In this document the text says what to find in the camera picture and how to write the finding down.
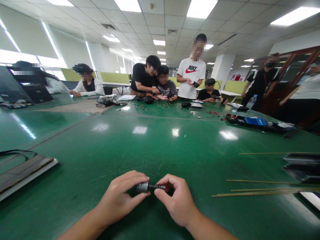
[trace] white jacket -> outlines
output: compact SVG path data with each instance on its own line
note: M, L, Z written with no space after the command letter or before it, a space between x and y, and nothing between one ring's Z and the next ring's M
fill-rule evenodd
M91 96L91 95L98 95L98 94L105 95L102 82L99 79L96 79L96 78L94 79L94 87L96 89L95 91L87 92L87 90L83 86L83 81L80 81L76 86L76 88L74 89L74 91L80 92L81 96Z

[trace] white pillar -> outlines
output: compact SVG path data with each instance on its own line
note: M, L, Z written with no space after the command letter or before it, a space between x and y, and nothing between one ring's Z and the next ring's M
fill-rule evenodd
M227 83L229 72L234 62L236 55L222 54L216 58L211 77L217 81L222 81L221 90Z

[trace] standing person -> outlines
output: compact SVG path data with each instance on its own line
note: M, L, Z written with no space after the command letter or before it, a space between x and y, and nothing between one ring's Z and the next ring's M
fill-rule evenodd
M146 64L136 63L132 70L130 95L145 97L147 91L159 94L159 90L156 86L160 66L160 59L155 55L147 57Z
M79 63L74 65L72 69L81 75L82 81L79 81L75 89L69 91L70 94L75 97L104 95L102 82L93 77L93 69L87 64Z
M169 79L169 68L166 65L161 65L158 73L158 81L164 92L158 95L152 95L152 92L149 92L147 96L151 96L155 100L169 100L169 102L177 100L178 93L176 84Z
M93 240L112 224L128 215L151 193L140 193L130 197L126 191L134 185L149 181L143 173L127 172L114 179L103 195L99 204L84 215L58 240ZM170 197L164 190L156 189L154 195L165 205L172 219L181 227L186 228L196 240L235 240L236 238L224 228L203 215L193 202L186 181L167 174L157 184L173 186L174 194Z
M199 61L206 44L206 35L199 34L193 42L191 56L183 59L179 65L177 72L177 82L180 83L178 96L182 99L196 99L197 91L193 83L196 82L200 85L202 80L206 78L206 64Z
M258 97L251 109L257 110L263 98L269 96L270 92L273 90L274 86L277 84L277 81L279 80L280 69L274 68L278 64L278 62L279 53L271 54L267 57L265 61L265 67L261 70L255 71L250 75L250 77L247 79L248 83L244 87L243 92L241 94L241 97L243 98L241 104L243 106L246 106L249 100L253 97L253 95L256 94L258 95Z
M273 115L284 122L298 124L320 109L320 65L310 66L311 76L304 80L279 105Z
M221 96L219 90L214 89L214 84L216 83L216 80L214 78L208 78L205 81L205 87L204 89L200 90L197 100L202 102L215 102L216 100L211 97L211 95L215 96ZM223 102L223 97L220 97L219 100L221 103ZM228 100L226 99L223 103L223 105L226 105L228 103Z

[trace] ceiling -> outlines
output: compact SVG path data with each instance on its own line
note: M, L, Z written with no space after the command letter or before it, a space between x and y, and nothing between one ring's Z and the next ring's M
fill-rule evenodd
M89 42L100 42L129 56L144 60L148 55L165 51L167 65L179 66L190 56L192 42L199 33L207 35L215 46L202 59L214 62L221 54L236 55L233 69L243 60L266 56L274 43L320 29L320 13L289 27L270 23L301 6L320 7L319 0L219 0L207 19L187 18L191 0L138 0L142 13L122 12L114 0L69 0L75 7L55 6L46 0L0 0L10 8L44 21ZM107 31L101 24L112 24L118 30ZM168 35L168 30L178 30ZM114 34L121 43L102 36ZM235 37L218 46L233 34ZM154 40L165 40L166 46L155 46ZM130 48L132 53L121 48Z

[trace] white t-shirt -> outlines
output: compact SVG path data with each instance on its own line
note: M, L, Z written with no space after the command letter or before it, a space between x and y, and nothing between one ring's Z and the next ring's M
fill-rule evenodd
M320 99L320 73L304 80L290 99Z
M192 81L199 81L206 78L206 64L205 62L195 62L191 58L183 59L179 65L177 72L183 78L190 78ZM196 99L197 90L190 86L187 82L180 83L178 96L183 98Z

